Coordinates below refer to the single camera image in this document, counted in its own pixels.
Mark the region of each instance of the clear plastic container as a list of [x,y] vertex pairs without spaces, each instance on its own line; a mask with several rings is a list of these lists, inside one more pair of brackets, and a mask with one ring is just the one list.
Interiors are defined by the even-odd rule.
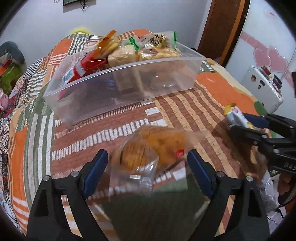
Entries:
[[48,83],[43,98],[70,126],[138,101],[191,89],[205,57],[180,43],[176,47],[182,57],[125,64],[60,86],[71,62],[85,52],[69,55]]

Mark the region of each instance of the snack package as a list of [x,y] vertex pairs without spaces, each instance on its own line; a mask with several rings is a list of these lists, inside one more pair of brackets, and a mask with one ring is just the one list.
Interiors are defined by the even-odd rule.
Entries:
[[113,35],[116,33],[115,30],[111,30],[97,45],[92,58],[107,58],[120,44],[118,37]]
[[136,50],[132,45],[120,46],[108,56],[108,64],[115,67],[136,62]]
[[150,60],[150,59],[158,59],[158,58],[175,58],[181,57],[181,54],[172,48],[143,48],[138,50],[137,52],[137,60]]
[[192,142],[200,140],[198,133],[161,126],[141,126],[113,151],[110,187],[124,187],[131,192],[151,190],[155,175],[176,164],[193,148]]
[[115,33],[115,30],[111,30],[98,43],[95,50],[85,53],[82,57],[77,59],[74,65],[71,66],[63,76],[62,85],[108,68],[109,66],[106,58],[119,46],[120,43],[118,38],[113,37]]
[[131,37],[135,44],[141,48],[172,48],[176,49],[177,32],[168,31],[163,33],[150,33],[143,36]]
[[226,115],[228,122],[231,125],[238,125],[256,130],[255,126],[244,117],[241,110],[235,105],[236,104],[232,103],[225,107],[224,114]]
[[98,70],[105,68],[107,63],[106,59],[94,59],[92,55],[94,50],[86,53],[84,56],[78,58],[74,66],[72,66],[62,78],[62,85],[73,82],[80,79],[83,76],[87,76],[95,73]]

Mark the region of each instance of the pastry in plastic bag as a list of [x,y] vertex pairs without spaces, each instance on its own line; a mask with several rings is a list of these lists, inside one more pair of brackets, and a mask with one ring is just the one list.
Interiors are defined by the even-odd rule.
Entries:
[[97,45],[93,55],[93,59],[107,58],[120,44],[120,40],[113,35],[115,30],[111,30]]
[[174,165],[193,148],[193,142],[200,142],[204,136],[203,133],[143,125],[123,145],[115,148],[111,168],[117,177],[137,175],[139,182],[142,177],[148,177],[153,183],[155,173]]
[[108,56],[110,67],[136,62],[136,50],[134,46],[120,46]]
[[150,33],[142,36],[131,37],[139,48],[173,48],[176,49],[177,32]]
[[158,58],[176,58],[181,56],[181,53],[173,50],[172,48],[152,47],[140,49],[137,53],[137,60],[143,61]]

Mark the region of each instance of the plastic bag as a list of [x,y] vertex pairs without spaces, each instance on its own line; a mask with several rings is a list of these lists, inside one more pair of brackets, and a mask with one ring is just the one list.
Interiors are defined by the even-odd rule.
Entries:
[[137,52],[137,60],[144,61],[158,58],[176,58],[181,57],[181,53],[173,50],[172,48],[143,48]]
[[136,62],[136,50],[132,45],[120,46],[108,56],[108,64],[115,67]]
[[260,182],[259,191],[266,213],[274,211],[279,206],[276,198],[277,190],[274,189],[274,183],[272,182],[268,171],[265,172],[265,175]]
[[227,105],[225,107],[224,114],[231,125],[243,126],[253,130],[256,129],[254,125],[244,117],[243,113],[235,103]]
[[83,76],[93,74],[106,68],[105,64],[107,63],[107,60],[92,58],[94,52],[95,51],[93,50],[77,59],[75,64],[63,76],[62,85],[66,85]]
[[263,200],[266,213],[269,213],[270,211],[274,211],[279,206],[279,203],[277,201],[278,192],[277,192],[277,189],[274,188],[274,183],[271,180],[270,174],[267,170],[266,157],[262,153],[257,151],[256,161],[259,167],[259,178],[262,178],[260,183],[257,184],[257,186],[259,188],[259,192]]
[[165,171],[201,140],[199,133],[161,126],[141,126],[111,155],[110,187],[151,190],[155,175]]
[[141,48],[173,48],[176,49],[177,32],[167,31],[163,33],[150,33],[143,36],[131,37],[135,44]]

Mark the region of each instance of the pink heart decoration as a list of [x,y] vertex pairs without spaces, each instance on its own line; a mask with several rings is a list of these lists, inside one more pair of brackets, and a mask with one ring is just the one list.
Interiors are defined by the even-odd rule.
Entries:
[[257,67],[262,67],[262,66],[269,67],[271,65],[271,60],[267,55],[266,47],[262,49],[256,48],[254,50],[254,59],[256,61]]
[[274,47],[269,46],[267,48],[267,55],[271,59],[271,72],[284,73],[286,71],[289,63],[284,57],[279,56],[278,51]]

